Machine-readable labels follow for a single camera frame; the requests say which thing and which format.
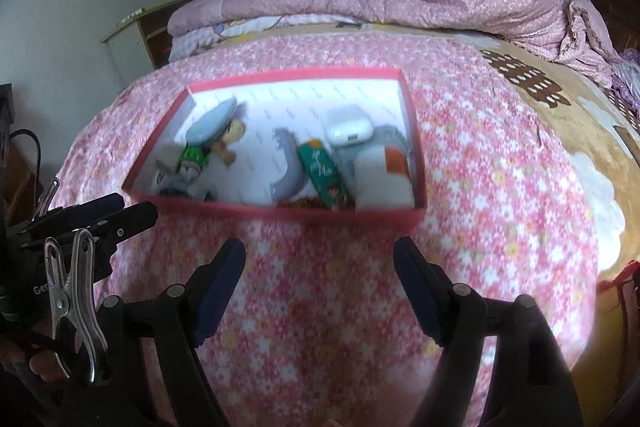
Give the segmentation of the beige cube block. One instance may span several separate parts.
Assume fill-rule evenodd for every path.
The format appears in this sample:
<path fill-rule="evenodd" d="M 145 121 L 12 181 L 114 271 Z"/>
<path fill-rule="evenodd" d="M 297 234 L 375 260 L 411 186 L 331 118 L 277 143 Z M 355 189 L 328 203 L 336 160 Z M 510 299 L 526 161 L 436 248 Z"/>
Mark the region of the beige cube block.
<path fill-rule="evenodd" d="M 168 143 L 155 150 L 154 166 L 164 176 L 173 176 L 178 171 L 182 144 Z"/>

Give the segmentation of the light blue oval case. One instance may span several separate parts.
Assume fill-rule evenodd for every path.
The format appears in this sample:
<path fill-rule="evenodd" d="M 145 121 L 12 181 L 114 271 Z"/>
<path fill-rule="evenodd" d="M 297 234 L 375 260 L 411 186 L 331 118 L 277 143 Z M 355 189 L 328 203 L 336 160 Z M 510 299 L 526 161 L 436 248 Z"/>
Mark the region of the light blue oval case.
<path fill-rule="evenodd" d="M 236 98 L 228 98 L 209 109 L 186 130 L 186 144 L 200 146 L 220 138 L 232 121 L 237 108 Z"/>

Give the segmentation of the wooden chinese chess piece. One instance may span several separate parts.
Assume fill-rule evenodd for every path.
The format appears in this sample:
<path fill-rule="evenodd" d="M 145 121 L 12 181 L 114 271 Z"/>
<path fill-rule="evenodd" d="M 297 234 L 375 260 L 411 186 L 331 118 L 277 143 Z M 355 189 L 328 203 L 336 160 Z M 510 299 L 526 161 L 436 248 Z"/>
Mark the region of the wooden chinese chess piece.
<path fill-rule="evenodd" d="M 224 132 L 221 133 L 218 141 L 224 146 L 236 143 L 243 138 L 245 134 L 245 124 L 238 118 L 232 118 Z"/>

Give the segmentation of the white plastic bottle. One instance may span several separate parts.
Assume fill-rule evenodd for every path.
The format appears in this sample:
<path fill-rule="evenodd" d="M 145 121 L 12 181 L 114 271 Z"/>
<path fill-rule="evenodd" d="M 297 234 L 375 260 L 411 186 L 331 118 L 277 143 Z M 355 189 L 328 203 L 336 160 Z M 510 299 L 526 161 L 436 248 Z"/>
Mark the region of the white plastic bottle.
<path fill-rule="evenodd" d="M 373 145 L 354 161 L 357 210 L 413 209 L 416 200 L 404 153 L 390 145 Z"/>

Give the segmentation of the grey curved plastic hook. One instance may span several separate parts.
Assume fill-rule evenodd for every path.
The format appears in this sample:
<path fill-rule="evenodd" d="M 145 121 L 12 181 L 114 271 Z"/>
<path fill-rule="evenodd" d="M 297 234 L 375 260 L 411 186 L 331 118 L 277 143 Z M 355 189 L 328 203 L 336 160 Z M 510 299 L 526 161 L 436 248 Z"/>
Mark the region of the grey curved plastic hook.
<path fill-rule="evenodd" d="M 298 155 L 298 144 L 294 134 L 285 128 L 276 128 L 272 132 L 277 149 L 283 153 L 285 169 L 277 181 L 270 184 L 273 204 L 293 202 L 306 195 L 308 176 Z"/>

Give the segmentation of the white earbuds case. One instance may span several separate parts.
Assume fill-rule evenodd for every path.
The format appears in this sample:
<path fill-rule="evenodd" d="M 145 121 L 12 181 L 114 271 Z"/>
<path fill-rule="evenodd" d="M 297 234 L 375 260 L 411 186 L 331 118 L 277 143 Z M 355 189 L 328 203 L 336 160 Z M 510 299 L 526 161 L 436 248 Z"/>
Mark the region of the white earbuds case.
<path fill-rule="evenodd" d="M 329 109 L 322 118 L 323 130 L 334 147 L 351 146 L 372 138 L 371 117 L 357 104 Z"/>

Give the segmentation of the wooden puzzle block piece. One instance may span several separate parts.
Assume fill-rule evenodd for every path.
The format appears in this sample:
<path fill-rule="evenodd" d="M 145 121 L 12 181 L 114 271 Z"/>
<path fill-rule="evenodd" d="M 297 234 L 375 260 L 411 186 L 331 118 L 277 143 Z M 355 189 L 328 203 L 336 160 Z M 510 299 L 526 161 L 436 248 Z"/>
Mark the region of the wooden puzzle block piece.
<path fill-rule="evenodd" d="M 212 153 L 217 156 L 226 167 L 230 167 L 236 159 L 236 154 L 233 150 L 229 150 L 228 146 L 222 141 L 214 142 L 210 147 Z"/>

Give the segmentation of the silver metal clip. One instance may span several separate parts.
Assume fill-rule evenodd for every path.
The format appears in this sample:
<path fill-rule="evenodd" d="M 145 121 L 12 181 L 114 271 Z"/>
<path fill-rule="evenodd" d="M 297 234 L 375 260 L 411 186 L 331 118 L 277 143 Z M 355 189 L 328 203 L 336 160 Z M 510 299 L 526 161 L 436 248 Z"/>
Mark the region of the silver metal clip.
<path fill-rule="evenodd" d="M 52 199 L 54 199 L 59 188 L 60 180 L 55 176 L 48 187 L 42 192 L 40 199 L 38 199 L 32 219 L 36 220 L 43 217 L 48 212 Z"/>
<path fill-rule="evenodd" d="M 53 237 L 44 242 L 44 267 L 49 286 L 51 338 L 63 373 L 90 385 L 102 381 L 107 341 L 96 317 L 93 298 L 96 245 L 91 233 L 73 233 L 70 259 Z"/>

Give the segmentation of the silver metal clip right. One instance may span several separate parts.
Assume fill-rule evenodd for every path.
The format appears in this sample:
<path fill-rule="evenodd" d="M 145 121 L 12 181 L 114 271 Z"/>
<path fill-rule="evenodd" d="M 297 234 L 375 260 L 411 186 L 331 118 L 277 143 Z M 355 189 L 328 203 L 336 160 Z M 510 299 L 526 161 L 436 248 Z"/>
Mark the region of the silver metal clip right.
<path fill-rule="evenodd" d="M 44 267 L 49 286 L 51 338 L 63 373 L 90 385 L 102 381 L 107 341 L 96 317 L 93 298 L 96 245 L 91 233 L 73 233 L 70 259 L 53 237 L 44 242 Z"/>

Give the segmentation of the blue grey tape dispenser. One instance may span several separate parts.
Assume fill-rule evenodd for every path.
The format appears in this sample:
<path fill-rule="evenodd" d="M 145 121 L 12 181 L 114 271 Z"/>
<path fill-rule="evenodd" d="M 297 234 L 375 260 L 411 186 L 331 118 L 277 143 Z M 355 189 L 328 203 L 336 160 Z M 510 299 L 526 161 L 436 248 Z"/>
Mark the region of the blue grey tape dispenser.
<path fill-rule="evenodd" d="M 166 197 L 182 197 L 197 202 L 211 202 L 215 194 L 208 188 L 202 187 L 195 179 L 187 180 L 182 176 L 165 176 L 157 184 L 157 194 Z"/>

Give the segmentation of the green dragon figurine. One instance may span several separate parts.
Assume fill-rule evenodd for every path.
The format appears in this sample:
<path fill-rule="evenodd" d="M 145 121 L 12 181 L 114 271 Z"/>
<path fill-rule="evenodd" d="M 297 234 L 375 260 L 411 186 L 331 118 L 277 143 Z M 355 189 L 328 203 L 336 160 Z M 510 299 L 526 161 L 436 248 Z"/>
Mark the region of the green dragon figurine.
<path fill-rule="evenodd" d="M 176 173 L 181 181 L 192 183 L 208 164 L 208 157 L 199 146 L 187 145 L 182 151 Z"/>

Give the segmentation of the grey bedside cabinet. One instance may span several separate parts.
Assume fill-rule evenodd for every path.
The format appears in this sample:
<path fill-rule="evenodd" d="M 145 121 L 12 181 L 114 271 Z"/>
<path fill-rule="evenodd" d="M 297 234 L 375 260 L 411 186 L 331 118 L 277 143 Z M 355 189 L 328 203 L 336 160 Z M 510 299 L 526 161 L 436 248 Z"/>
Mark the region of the grey bedside cabinet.
<path fill-rule="evenodd" d="M 110 52 L 122 87 L 149 75 L 169 62 L 172 37 L 168 22 L 192 0 L 175 0 L 149 9 L 137 9 L 116 25 L 103 39 Z"/>

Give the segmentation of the grey round gear piece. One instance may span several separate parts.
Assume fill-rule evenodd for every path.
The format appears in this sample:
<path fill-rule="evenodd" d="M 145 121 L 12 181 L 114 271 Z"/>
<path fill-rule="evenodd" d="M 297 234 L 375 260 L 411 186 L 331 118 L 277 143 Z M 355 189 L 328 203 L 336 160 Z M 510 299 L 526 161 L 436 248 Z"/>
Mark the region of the grey round gear piece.
<path fill-rule="evenodd" d="M 407 154 L 409 150 L 405 135 L 391 124 L 376 126 L 373 130 L 371 143 L 373 145 L 395 147 L 403 154 Z"/>

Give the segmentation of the red cardboard box tray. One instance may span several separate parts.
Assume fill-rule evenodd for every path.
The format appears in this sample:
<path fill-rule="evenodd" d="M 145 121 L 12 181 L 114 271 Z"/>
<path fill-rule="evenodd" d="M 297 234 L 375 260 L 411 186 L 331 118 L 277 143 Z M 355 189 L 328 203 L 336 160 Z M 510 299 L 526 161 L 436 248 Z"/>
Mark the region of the red cardboard box tray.
<path fill-rule="evenodd" d="M 416 108 L 396 68 L 190 84 L 122 187 L 170 210 L 408 230 L 426 210 Z"/>

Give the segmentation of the purple ruffled pillow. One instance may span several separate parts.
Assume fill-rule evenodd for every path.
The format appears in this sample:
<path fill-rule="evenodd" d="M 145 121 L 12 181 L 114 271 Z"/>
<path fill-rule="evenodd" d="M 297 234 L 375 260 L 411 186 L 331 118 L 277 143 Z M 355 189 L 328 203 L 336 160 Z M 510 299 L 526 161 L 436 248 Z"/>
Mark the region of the purple ruffled pillow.
<path fill-rule="evenodd" d="M 608 93 L 624 104 L 628 116 L 639 122 L 639 50 L 624 49 L 620 59 L 611 68 L 612 84 Z"/>

